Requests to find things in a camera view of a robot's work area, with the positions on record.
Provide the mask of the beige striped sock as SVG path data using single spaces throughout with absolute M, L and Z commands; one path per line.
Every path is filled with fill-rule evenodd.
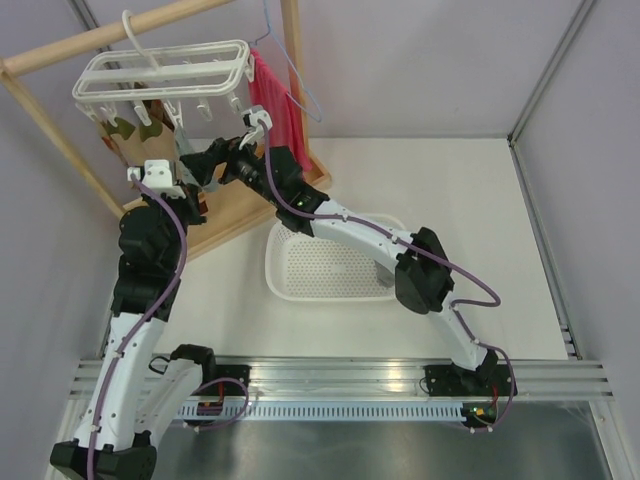
M 163 122 L 141 124 L 139 137 L 147 160 L 163 159 L 175 162 L 178 159 L 174 132 Z
M 111 138 L 118 145 L 130 166 L 142 166 L 146 160 L 146 151 L 142 145 L 136 127 L 122 117 L 115 117 Z

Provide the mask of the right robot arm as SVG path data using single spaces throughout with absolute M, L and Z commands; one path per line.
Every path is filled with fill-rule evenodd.
M 461 307 L 497 308 L 499 295 L 477 276 L 452 263 L 436 233 L 426 227 L 412 233 L 359 216 L 312 187 L 291 151 L 254 148 L 240 140 L 217 139 L 203 152 L 181 157 L 201 187 L 214 180 L 240 181 L 276 209 L 289 230 L 349 247 L 373 260 L 407 310 L 433 318 L 445 341 L 450 364 L 425 369 L 432 396 L 513 399 L 517 386 L 506 352 L 481 341 Z

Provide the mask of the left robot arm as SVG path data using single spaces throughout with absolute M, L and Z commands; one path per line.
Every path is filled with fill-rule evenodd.
M 147 399 L 140 398 L 186 265 L 187 231 L 205 221 L 196 186 L 148 181 L 134 182 L 144 203 L 119 221 L 109 337 L 90 403 L 72 438 L 50 455 L 68 479 L 151 478 L 179 407 L 192 392 L 207 395 L 218 385 L 212 349 L 181 345 Z

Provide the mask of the white clip sock hanger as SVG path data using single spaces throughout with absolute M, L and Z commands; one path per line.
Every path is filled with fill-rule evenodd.
M 201 117 L 210 122 L 209 100 L 225 97 L 231 110 L 242 111 L 235 90 L 241 81 L 254 79 L 255 59 L 244 40 L 227 40 L 170 47 L 144 48 L 132 28 L 133 13 L 125 10 L 121 26 L 132 45 L 129 50 L 108 50 L 93 57 L 72 89 L 81 105 L 98 105 L 110 122 L 116 105 L 129 103 L 140 121 L 145 101 L 159 100 L 171 120 L 184 124 L 182 103 L 194 101 Z

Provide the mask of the wooden clothes rack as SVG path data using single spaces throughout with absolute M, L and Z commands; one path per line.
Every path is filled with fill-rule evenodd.
M 132 32 L 145 33 L 192 17 L 216 7 L 222 1 L 176 1 L 131 18 Z M 125 26 L 114 22 L 1 61 L 1 83 L 33 119 L 43 134 L 69 161 L 105 206 L 121 216 L 136 202 L 121 205 L 91 168 L 78 148 L 46 112 L 28 87 L 19 79 L 28 73 L 58 64 L 82 54 L 117 43 L 127 37 Z M 189 236 L 189 257 L 196 258 L 254 228 L 274 215 L 274 208 L 237 182 L 206 196 L 214 212 L 209 222 Z

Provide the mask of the pink towel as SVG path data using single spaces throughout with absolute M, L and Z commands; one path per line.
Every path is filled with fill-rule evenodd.
M 298 107 L 289 97 L 289 90 L 278 79 L 258 50 L 250 49 L 254 59 L 254 80 L 248 84 L 253 105 L 262 106 L 270 115 L 270 145 L 288 147 L 304 172 L 312 169 L 305 146 Z

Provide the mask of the argyle patterned sock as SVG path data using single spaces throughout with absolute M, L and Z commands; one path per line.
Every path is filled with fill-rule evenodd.
M 104 124 L 102 122 L 98 122 L 96 124 L 96 128 L 97 128 L 97 130 L 99 132 L 101 140 L 103 141 L 103 143 L 105 144 L 107 149 L 110 152 L 112 152 L 123 164 L 125 164 L 126 161 L 125 161 L 124 157 L 122 156 L 122 153 L 121 153 L 118 145 L 113 141 L 111 136 L 108 134 L 106 128 L 104 127 Z

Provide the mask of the white perforated plastic basket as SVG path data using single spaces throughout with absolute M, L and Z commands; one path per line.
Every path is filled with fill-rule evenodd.
M 265 280 L 291 302 L 376 302 L 395 298 L 378 279 L 373 259 L 331 240 L 272 226 L 265 251 Z

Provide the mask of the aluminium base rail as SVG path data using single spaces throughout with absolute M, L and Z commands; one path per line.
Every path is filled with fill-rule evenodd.
M 438 400 L 471 401 L 490 398 L 495 390 L 505 399 L 512 385 L 517 401 L 613 399 L 605 369 L 596 361 L 514 360 L 511 375 L 500 366 L 499 380 L 466 396 L 446 360 L 219 356 L 217 363 L 248 367 L 250 391 L 269 400 L 415 400 L 433 393 Z

